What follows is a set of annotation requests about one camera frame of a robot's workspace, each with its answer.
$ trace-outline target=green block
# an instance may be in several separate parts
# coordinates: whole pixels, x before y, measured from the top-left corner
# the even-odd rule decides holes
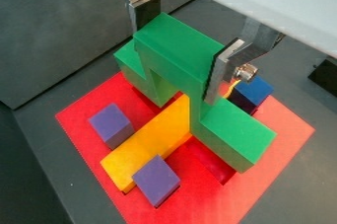
[[[276,133],[221,97],[213,106],[203,101],[213,55],[222,47],[173,17],[160,14],[135,33],[116,58],[127,79],[157,106],[177,90],[189,96],[191,133],[242,173],[260,160]]]

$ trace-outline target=yellow block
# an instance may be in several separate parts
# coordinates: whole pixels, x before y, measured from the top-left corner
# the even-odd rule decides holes
[[[165,158],[189,137],[189,98],[183,95],[101,160],[116,187],[128,193],[144,165],[156,155]]]
[[[232,94],[232,92],[233,92],[233,89],[234,89],[236,85],[240,83],[240,81],[241,81],[241,80],[237,80],[237,81],[232,84],[232,86],[229,86],[228,91],[226,91],[226,94],[222,96],[225,99],[228,99],[228,97],[230,96],[230,94]]]

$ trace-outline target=gray table surface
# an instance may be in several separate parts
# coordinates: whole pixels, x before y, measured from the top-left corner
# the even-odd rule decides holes
[[[173,15],[222,43],[244,17],[211,0],[196,0]],[[276,98],[316,132],[253,206],[242,223],[336,223],[337,99],[306,78],[325,55],[290,37],[256,61]],[[112,51],[15,111],[29,145],[73,223],[120,223],[113,203],[95,180],[57,122],[56,113],[101,84],[119,67]]]

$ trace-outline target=gray wall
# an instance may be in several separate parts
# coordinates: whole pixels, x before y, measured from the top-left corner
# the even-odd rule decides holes
[[[124,0],[0,0],[0,101],[19,107],[131,33]]]

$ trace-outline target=purple block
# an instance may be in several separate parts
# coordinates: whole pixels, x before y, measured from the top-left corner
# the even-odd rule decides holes
[[[132,178],[153,207],[161,205],[180,185],[180,178],[159,155]]]
[[[101,110],[89,123],[111,149],[116,149],[135,133],[131,120],[115,104]]]

